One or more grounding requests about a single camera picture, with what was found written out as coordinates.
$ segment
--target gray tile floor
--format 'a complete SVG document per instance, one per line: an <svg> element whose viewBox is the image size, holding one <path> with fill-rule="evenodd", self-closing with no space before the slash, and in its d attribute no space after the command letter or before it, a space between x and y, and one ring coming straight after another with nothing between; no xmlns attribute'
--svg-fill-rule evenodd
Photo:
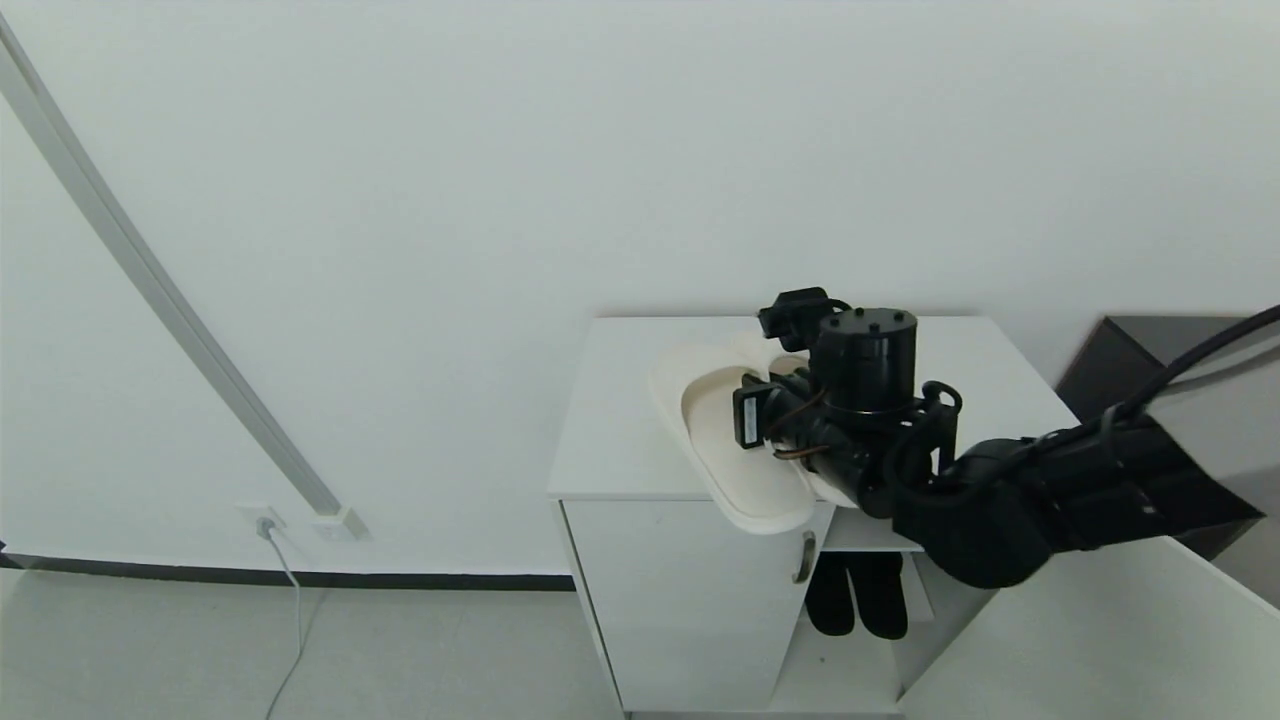
<svg viewBox="0 0 1280 720"><path fill-rule="evenodd" d="M618 717L572 593L305 591L275 711ZM0 717L257 719L293 657L292 588L0 570Z"/></svg>

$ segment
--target white cable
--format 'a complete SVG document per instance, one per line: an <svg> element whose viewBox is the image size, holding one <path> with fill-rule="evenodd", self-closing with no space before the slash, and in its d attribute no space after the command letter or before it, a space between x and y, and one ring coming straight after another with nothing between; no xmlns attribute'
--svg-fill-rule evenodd
<svg viewBox="0 0 1280 720"><path fill-rule="evenodd" d="M284 574L288 575L289 582L293 583L293 616L298 623L298 653L293 659L293 665L289 666L289 671L285 673L284 680L280 682L280 687L276 688L275 697L271 698L271 705L266 707L265 720L271 720L271 712L275 711L275 703L280 701L280 693L284 692L284 685L289 684L289 678L292 678L293 671L298 669L298 662L302 662L302 651L306 647L306 638L302 634L302 584L300 584L298 579L293 577L293 570L289 570L289 564L284 561L284 553L280 552L280 546L275 544L275 538L271 537L273 529L275 529L275 523L271 519L259 519L259 537L271 543L271 550L274 550L275 556L280 559L280 566L284 568Z"/></svg>

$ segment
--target wall baseboard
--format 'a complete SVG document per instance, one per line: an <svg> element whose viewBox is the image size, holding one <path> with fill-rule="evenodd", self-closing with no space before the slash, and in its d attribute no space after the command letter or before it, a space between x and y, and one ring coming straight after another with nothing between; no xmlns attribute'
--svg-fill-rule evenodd
<svg viewBox="0 0 1280 720"><path fill-rule="evenodd" d="M140 565L99 560L69 560L0 552L0 568L45 570L81 575L106 575L142 580L180 580L234 585L288 585L279 570L241 570L236 568L191 568ZM307 588L398 589L398 591L524 591L573 592L572 575L453 575L453 574L355 574L294 573Z"/></svg>

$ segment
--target wall socket plate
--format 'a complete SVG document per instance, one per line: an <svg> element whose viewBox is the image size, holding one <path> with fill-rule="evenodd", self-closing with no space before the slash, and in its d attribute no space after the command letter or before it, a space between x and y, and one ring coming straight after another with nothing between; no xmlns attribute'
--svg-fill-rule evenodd
<svg viewBox="0 0 1280 720"><path fill-rule="evenodd" d="M237 502L236 510L242 518L244 518L244 521L248 523L255 532L257 530L259 518L270 518L275 523L276 529L280 530L288 527L284 524L280 515L265 502Z"/></svg>
<svg viewBox="0 0 1280 720"><path fill-rule="evenodd" d="M356 511L343 507L337 515L323 515L311 520L316 533L329 542L358 542L369 539L369 528L360 520Z"/></svg>

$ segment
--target white slipper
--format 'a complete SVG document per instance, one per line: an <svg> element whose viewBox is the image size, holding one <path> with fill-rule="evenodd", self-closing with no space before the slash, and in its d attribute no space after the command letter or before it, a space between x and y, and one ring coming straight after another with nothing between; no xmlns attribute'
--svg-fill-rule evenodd
<svg viewBox="0 0 1280 720"><path fill-rule="evenodd" d="M707 483L712 500L753 534L795 529L813 516L809 486L765 447L742 450L733 439L733 391L751 363L727 347L676 347L649 372L658 415Z"/></svg>
<svg viewBox="0 0 1280 720"><path fill-rule="evenodd" d="M769 379L769 373L785 375L794 373L796 368L809 366L808 351L787 352L782 350L780 341L768 340L758 333L735 334L730 341L730 346L735 352L746 357L750 365L755 368L755 375L765 382ZM810 473L800 460L787 460L785 462L788 462L796 475L822 500L840 507L858 507L854 497L846 495L818 473Z"/></svg>

